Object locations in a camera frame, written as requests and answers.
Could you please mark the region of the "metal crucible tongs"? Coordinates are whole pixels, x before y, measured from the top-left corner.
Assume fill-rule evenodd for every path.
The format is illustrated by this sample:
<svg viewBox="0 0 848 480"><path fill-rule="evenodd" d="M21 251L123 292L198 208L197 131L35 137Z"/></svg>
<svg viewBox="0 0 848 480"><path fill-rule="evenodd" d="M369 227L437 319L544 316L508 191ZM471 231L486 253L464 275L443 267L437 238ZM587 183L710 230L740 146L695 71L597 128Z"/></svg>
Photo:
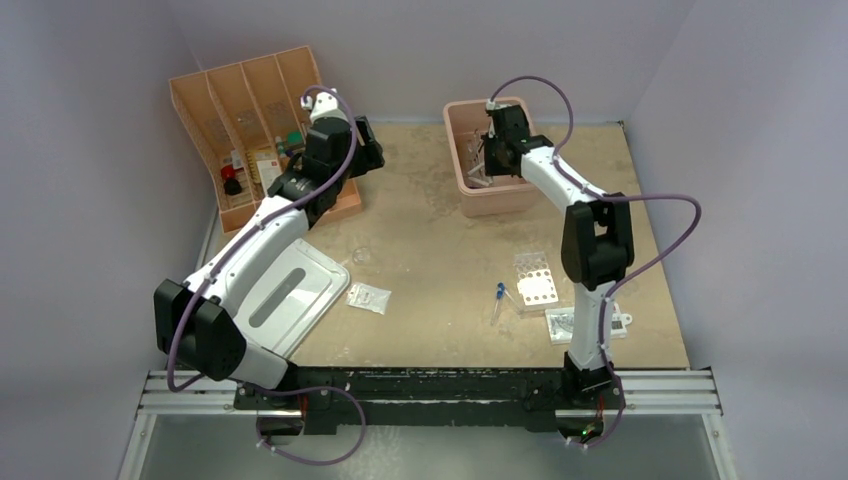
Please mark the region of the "metal crucible tongs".
<svg viewBox="0 0 848 480"><path fill-rule="evenodd" d="M465 174L467 176L474 176L479 174L484 170L485 160L484 160L484 139L486 135L481 133L478 129L475 129L474 132L469 136L467 141L466 149L467 149L467 168Z"/></svg>

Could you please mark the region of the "small white packet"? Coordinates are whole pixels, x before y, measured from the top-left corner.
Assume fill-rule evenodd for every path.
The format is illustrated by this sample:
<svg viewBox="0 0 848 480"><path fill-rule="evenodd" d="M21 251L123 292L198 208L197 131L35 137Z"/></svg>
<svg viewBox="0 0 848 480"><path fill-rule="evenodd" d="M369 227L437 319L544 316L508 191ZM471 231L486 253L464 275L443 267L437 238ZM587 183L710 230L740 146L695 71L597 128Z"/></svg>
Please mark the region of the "small white packet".
<svg viewBox="0 0 848 480"><path fill-rule="evenodd" d="M345 302L350 307L384 315L390 297L390 290L354 282L347 292Z"/></svg>

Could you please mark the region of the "white clay triangle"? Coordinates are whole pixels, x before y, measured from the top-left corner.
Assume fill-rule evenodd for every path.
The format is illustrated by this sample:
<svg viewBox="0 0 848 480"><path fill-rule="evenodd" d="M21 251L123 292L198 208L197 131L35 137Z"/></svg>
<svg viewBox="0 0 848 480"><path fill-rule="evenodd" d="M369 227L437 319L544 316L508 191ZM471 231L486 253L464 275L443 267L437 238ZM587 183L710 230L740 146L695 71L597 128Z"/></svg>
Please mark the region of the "white clay triangle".
<svg viewBox="0 0 848 480"><path fill-rule="evenodd" d="M489 188L494 181L485 174L485 165L478 164L469 169L465 174L465 181L469 188Z"/></svg>

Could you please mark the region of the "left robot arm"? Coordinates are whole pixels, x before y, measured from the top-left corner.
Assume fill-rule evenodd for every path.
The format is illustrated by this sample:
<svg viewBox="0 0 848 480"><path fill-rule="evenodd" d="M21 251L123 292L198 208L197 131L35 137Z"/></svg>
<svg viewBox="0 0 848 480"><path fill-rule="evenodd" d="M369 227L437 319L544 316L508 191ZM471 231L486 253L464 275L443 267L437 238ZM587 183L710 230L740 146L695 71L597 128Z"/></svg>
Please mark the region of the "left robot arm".
<svg viewBox="0 0 848 480"><path fill-rule="evenodd" d="M184 281L160 283L153 296L154 317L171 391L188 386L175 380L176 367L183 364L196 370L196 380L257 385L272 408L295 402L298 382L287 375L289 361L251 338L235 316L272 263L335 206L346 181L384 164L382 145L366 116L314 119L304 151L274 179L245 227Z"/></svg>

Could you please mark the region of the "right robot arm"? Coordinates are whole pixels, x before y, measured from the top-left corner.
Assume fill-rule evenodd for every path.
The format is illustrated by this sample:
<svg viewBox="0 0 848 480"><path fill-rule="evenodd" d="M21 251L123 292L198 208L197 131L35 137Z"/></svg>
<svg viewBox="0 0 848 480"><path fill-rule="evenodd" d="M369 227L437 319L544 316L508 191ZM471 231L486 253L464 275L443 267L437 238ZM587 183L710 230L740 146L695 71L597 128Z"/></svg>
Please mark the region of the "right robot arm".
<svg viewBox="0 0 848 480"><path fill-rule="evenodd" d="M560 257L575 300L561 392L569 404L584 407L613 384L613 289L635 258L630 207L581 176L546 136L533 134L521 105L489 100L485 111L487 174L523 178L564 215Z"/></svg>

